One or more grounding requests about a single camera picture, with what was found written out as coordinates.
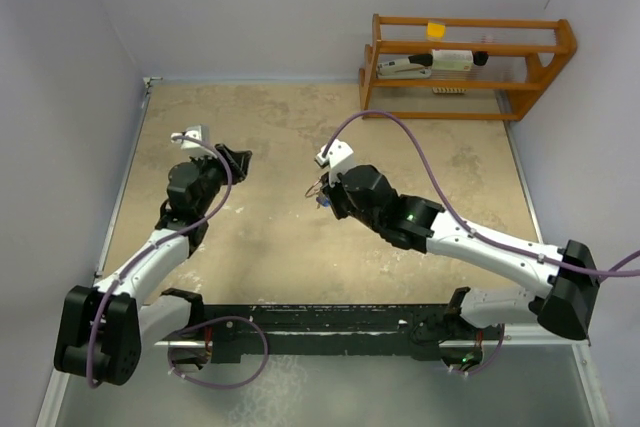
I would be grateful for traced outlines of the blue capped key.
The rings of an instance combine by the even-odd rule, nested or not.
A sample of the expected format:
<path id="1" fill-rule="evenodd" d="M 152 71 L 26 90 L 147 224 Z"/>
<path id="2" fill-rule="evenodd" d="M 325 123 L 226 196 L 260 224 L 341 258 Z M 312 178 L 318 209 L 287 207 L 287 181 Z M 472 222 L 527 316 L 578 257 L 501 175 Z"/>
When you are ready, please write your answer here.
<path id="1" fill-rule="evenodd" d="M 330 201 L 328 198 L 324 197 L 324 196 L 318 196 L 316 198 L 316 202 L 318 204 L 318 207 L 324 207 L 327 208 L 330 206 Z"/>

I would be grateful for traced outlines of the silver keys bunch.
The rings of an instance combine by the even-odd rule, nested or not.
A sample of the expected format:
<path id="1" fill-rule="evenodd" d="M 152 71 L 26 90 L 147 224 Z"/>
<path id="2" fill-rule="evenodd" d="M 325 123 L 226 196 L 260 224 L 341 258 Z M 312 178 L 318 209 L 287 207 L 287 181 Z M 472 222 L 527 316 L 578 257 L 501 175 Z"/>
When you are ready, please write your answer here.
<path id="1" fill-rule="evenodd" d="M 311 189 L 311 196 L 316 202 L 316 208 L 328 208 L 331 203 L 328 197 L 323 193 L 322 183 L 317 182 Z"/>

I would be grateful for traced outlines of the large silver keyring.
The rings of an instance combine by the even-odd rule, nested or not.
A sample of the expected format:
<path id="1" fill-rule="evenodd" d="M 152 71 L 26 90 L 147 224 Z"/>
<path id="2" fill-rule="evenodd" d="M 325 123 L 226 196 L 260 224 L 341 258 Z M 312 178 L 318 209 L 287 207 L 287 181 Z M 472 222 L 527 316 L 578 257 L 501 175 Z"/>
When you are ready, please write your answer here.
<path id="1" fill-rule="evenodd" d="M 307 189 L 304 196 L 306 198 L 315 198 L 315 197 L 321 196 L 323 187 L 324 187 L 324 180 L 322 178 L 319 178 Z"/>

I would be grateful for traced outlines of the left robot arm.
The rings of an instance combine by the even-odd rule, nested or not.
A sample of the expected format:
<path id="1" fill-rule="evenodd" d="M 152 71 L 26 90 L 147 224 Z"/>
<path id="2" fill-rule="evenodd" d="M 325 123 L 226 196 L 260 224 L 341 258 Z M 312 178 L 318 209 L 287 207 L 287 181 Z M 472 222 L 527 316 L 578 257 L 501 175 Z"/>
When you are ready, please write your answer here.
<path id="1" fill-rule="evenodd" d="M 126 383 L 143 352 L 172 332 L 194 339 L 205 329 L 198 294 L 171 290 L 151 305 L 144 302 L 199 248 L 209 219 L 223 206 L 216 195 L 228 195 L 246 179 L 252 153 L 177 139 L 189 158 L 168 173 L 166 199 L 149 239 L 111 275 L 92 287 L 73 287 L 64 299 L 53 364 L 86 378 L 92 388 Z"/>

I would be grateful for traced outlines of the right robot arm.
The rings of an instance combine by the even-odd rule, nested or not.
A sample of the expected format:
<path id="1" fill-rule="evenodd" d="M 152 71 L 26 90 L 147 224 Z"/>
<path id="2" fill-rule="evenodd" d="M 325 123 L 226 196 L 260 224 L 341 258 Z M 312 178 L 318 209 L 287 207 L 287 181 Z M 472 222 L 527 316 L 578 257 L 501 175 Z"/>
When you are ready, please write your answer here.
<path id="1" fill-rule="evenodd" d="M 585 244 L 556 247 L 459 223 L 437 202 L 398 193 L 371 165 L 324 174 L 321 193 L 337 219 L 352 217 L 396 248 L 461 260 L 516 283 L 504 291 L 456 290 L 444 316 L 452 336 L 535 321 L 559 337 L 587 339 L 600 281 Z"/>

